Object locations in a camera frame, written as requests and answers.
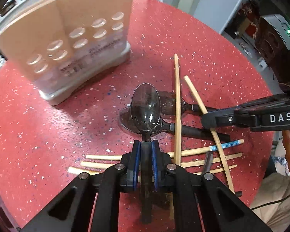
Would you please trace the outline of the blue patterned bamboo chopstick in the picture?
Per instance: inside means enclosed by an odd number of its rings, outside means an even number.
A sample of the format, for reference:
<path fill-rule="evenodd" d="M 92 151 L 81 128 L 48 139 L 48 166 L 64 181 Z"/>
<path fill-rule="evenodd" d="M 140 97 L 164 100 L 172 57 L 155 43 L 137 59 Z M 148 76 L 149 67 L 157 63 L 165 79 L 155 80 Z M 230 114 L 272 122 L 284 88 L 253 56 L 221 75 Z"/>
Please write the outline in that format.
<path fill-rule="evenodd" d="M 231 142 L 223 143 L 222 148 L 230 148 L 230 147 L 235 147 L 238 145 L 241 145 L 245 142 L 244 139 L 238 139 L 234 140 Z M 204 154 L 208 151 L 217 151 L 217 147 L 215 145 L 208 146 L 208 147 L 202 147 L 202 148 L 195 148 L 195 149 L 189 149 L 189 150 L 182 150 L 181 151 L 181 156 L 182 157 L 187 157 L 187 156 L 194 156 L 198 154 Z M 122 155 L 86 155 L 86 159 L 93 159 L 93 160 L 115 160 L 119 161 L 122 158 Z"/>

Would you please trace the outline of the dark translucent spoon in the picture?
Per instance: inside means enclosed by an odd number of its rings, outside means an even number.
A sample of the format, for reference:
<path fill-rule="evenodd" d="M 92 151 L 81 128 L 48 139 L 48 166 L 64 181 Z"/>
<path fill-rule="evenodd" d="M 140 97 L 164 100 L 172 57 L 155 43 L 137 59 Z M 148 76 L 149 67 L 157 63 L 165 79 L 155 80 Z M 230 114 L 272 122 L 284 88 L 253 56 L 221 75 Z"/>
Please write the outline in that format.
<path fill-rule="evenodd" d="M 140 131 L 135 127 L 133 119 L 131 118 L 130 108 L 125 107 L 119 112 L 119 123 L 130 132 L 140 134 Z M 160 119 L 159 124 L 156 126 L 151 136 L 156 136 L 161 132 L 175 134 L 175 123 L 168 123 Z M 231 138 L 228 134 L 217 133 L 221 142 L 230 142 Z M 182 125 L 182 136 L 187 138 L 195 138 L 201 140 L 213 141 L 213 136 L 210 130 L 200 129 L 196 127 Z"/>
<path fill-rule="evenodd" d="M 165 115 L 175 116 L 176 114 L 176 103 L 175 103 L 175 93 L 167 91 L 159 91 L 159 96 L 161 100 L 162 113 Z M 189 104 L 184 99 L 181 99 L 181 113 L 184 112 L 194 114 L 197 116 L 202 116 L 202 111 L 197 104 Z"/>
<path fill-rule="evenodd" d="M 140 147 L 141 166 L 141 220 L 151 223 L 152 189 L 152 143 L 151 134 L 161 117 L 161 102 L 157 90 L 149 83 L 140 84 L 131 100 L 131 117 L 139 130 L 142 141 Z"/>

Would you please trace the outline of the beige utensil holder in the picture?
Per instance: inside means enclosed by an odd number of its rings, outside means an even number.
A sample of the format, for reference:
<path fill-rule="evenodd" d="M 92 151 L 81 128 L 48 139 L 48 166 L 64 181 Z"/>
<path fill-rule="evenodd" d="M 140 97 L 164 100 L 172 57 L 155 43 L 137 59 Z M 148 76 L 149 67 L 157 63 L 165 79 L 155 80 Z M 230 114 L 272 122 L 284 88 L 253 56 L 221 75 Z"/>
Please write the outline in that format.
<path fill-rule="evenodd" d="M 0 30 L 0 51 L 51 105 L 130 55 L 132 0 L 40 0 Z"/>

